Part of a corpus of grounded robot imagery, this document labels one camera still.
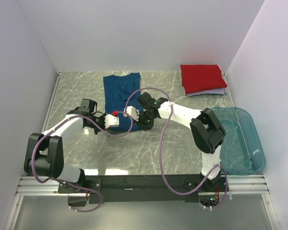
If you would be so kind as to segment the blue t shirt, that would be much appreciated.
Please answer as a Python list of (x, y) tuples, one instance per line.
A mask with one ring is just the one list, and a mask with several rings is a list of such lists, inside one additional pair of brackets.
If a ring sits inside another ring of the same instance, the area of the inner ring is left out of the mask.
[(103, 78), (105, 91), (105, 112), (111, 114), (114, 111), (123, 111), (126, 103), (140, 111), (143, 108), (137, 101), (141, 93), (137, 92), (129, 99), (129, 96), (140, 89), (140, 74), (130, 73), (126, 76), (110, 75)]

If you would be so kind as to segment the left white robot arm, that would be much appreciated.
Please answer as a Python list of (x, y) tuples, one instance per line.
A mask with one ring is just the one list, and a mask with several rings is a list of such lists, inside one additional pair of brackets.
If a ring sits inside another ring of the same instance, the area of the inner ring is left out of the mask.
[(97, 102), (82, 99), (80, 106), (70, 110), (59, 124), (29, 136), (24, 172), (32, 175), (34, 165), (37, 176), (67, 181), (74, 192), (82, 192), (86, 188), (84, 170), (64, 162), (63, 144), (84, 127), (93, 129), (95, 134), (104, 130), (105, 118), (105, 113), (97, 111)]

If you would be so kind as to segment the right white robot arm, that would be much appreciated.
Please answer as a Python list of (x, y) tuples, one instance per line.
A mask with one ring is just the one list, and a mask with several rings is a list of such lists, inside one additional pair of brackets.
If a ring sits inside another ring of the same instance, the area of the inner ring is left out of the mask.
[(201, 187), (206, 191), (214, 190), (221, 177), (220, 150), (226, 136), (212, 109), (196, 110), (178, 105), (166, 98), (155, 99), (147, 92), (138, 99), (144, 109), (136, 119), (137, 126), (150, 130), (156, 118), (174, 121), (192, 132), (196, 147), (202, 153)]

